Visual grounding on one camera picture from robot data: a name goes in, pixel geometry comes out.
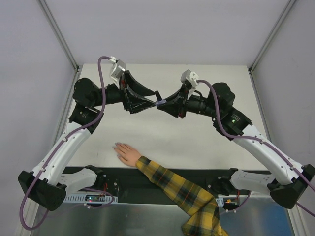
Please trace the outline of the purple nail polish bottle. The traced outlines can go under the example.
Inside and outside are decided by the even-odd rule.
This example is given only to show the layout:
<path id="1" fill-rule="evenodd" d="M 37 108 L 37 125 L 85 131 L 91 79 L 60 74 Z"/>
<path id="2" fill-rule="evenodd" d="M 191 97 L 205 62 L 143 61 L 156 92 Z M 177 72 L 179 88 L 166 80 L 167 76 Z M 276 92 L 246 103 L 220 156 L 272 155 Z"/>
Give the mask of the purple nail polish bottle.
<path id="1" fill-rule="evenodd" d="M 160 101 L 156 101 L 155 105 L 156 105 L 156 107 L 159 107 L 159 106 L 164 105 L 165 103 L 167 103 L 167 101 L 165 99 L 163 99 L 163 100 L 160 100 Z"/>

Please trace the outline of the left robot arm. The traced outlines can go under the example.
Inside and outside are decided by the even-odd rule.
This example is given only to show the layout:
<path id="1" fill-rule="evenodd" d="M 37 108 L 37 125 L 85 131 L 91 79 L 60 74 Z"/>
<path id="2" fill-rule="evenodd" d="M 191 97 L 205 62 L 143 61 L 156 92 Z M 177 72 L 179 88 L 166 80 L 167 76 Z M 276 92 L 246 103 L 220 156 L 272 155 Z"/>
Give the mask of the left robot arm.
<path id="1" fill-rule="evenodd" d="M 96 109 L 103 101 L 107 105 L 122 103 L 131 114 L 155 106 L 148 99 L 154 91 L 137 82 L 129 71 L 122 73 L 118 84 L 98 87 L 88 78 L 79 79 L 74 85 L 75 108 L 66 128 L 46 155 L 31 172 L 22 171 L 18 182 L 27 197 L 49 211 L 55 211 L 65 198 L 89 187 L 104 190 L 104 172 L 92 165 L 74 174 L 64 174 L 69 161 L 78 148 L 95 132 L 104 112 Z"/>

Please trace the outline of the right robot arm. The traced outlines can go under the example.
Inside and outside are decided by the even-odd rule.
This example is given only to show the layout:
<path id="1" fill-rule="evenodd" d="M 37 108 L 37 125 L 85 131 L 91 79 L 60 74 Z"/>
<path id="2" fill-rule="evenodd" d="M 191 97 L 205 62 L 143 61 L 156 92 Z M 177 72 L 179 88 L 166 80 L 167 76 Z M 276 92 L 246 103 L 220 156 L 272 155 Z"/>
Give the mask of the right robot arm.
<path id="1" fill-rule="evenodd" d="M 269 195 L 280 206 L 292 209 L 311 185 L 315 168 L 294 161 L 266 139 L 246 115 L 233 107 L 235 94 L 227 83 L 215 83 L 209 88 L 206 98 L 194 95 L 189 82 L 165 99 L 155 91 L 156 106 L 176 118 L 184 118 L 187 112 L 211 117 L 221 135 L 244 148 L 269 171 L 257 174 L 231 168 L 211 185 L 214 191 L 223 195 L 237 190 L 259 192 Z"/>

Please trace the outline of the yellow plaid sleeve forearm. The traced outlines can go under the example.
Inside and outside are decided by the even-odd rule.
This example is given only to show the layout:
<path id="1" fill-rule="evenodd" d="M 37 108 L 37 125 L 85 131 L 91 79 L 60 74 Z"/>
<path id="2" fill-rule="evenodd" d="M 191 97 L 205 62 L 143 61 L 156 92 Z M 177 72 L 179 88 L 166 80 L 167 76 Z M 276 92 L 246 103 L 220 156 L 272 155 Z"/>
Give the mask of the yellow plaid sleeve forearm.
<path id="1" fill-rule="evenodd" d="M 190 216 L 189 220 L 182 225 L 184 235 L 228 235 L 221 226 L 219 206 L 215 196 L 145 156 L 139 158 L 136 168 L 151 180 L 157 180 L 158 174 L 165 178 L 160 187 L 180 209 Z"/>

